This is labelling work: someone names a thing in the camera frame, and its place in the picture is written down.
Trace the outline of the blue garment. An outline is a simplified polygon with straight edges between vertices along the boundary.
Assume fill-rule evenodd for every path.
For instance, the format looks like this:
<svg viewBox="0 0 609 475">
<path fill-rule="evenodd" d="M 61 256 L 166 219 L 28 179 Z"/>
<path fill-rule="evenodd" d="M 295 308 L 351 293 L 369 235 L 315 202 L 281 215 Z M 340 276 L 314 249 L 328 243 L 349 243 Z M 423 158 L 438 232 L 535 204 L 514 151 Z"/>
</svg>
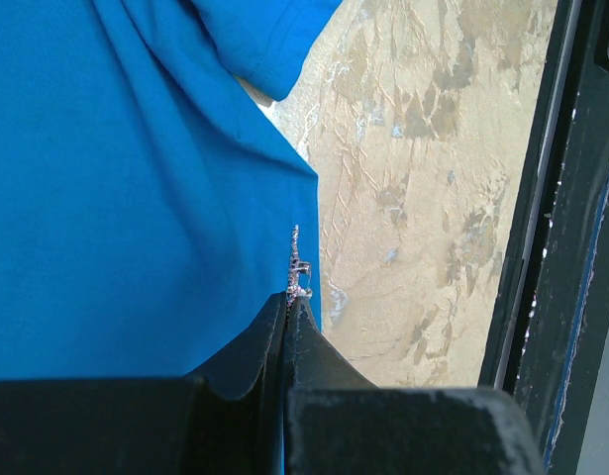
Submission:
<svg viewBox="0 0 609 475">
<path fill-rule="evenodd" d="M 0 381 L 181 377 L 318 291 L 318 177 L 249 96 L 337 1 L 0 1 Z"/>
</svg>

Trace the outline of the silver leaf brooch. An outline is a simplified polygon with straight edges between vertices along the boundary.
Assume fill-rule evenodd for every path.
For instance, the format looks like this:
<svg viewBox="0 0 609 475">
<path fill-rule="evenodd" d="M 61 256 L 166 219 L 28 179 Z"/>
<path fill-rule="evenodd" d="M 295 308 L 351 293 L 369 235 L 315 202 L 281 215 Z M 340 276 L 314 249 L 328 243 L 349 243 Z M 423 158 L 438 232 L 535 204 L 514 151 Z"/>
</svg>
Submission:
<svg viewBox="0 0 609 475">
<path fill-rule="evenodd" d="M 291 307 L 298 298 L 310 299 L 313 296 L 313 290 L 309 284 L 312 278 L 312 265 L 310 262 L 300 258 L 298 247 L 299 235 L 299 226 L 295 225 L 291 234 L 286 287 L 286 302 L 289 307 Z M 306 286 L 300 284 L 300 277 L 302 275 L 306 276 L 308 279 L 309 283 Z"/>
</svg>

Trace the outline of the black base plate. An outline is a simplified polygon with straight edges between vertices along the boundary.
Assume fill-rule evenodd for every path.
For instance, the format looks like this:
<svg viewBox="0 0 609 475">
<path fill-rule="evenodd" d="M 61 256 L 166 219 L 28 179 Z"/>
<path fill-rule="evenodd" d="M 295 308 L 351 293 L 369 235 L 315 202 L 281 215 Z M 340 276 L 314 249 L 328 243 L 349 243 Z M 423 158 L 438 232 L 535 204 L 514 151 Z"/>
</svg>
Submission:
<svg viewBox="0 0 609 475">
<path fill-rule="evenodd" d="M 609 1 L 561 1 L 479 381 L 550 474 L 609 474 Z"/>
</svg>

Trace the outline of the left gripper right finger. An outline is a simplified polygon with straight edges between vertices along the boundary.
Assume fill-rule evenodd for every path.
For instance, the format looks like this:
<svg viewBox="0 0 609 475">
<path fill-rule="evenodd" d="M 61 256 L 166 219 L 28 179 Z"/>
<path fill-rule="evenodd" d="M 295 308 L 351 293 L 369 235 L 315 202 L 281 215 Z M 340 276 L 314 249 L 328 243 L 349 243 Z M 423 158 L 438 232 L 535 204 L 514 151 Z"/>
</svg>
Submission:
<svg viewBox="0 0 609 475">
<path fill-rule="evenodd" d="M 307 300 L 285 333 L 288 474 L 542 474 L 513 399 L 486 387 L 378 388 L 317 329 Z"/>
</svg>

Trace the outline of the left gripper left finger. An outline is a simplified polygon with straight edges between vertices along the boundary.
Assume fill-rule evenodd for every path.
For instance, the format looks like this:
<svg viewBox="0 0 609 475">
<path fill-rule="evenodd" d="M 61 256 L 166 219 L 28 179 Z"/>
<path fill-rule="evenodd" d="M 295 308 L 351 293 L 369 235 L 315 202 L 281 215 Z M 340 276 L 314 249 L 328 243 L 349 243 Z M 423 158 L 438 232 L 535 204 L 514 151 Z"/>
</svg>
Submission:
<svg viewBox="0 0 609 475">
<path fill-rule="evenodd" d="M 279 474 L 286 297 L 181 377 L 0 381 L 0 474 Z"/>
</svg>

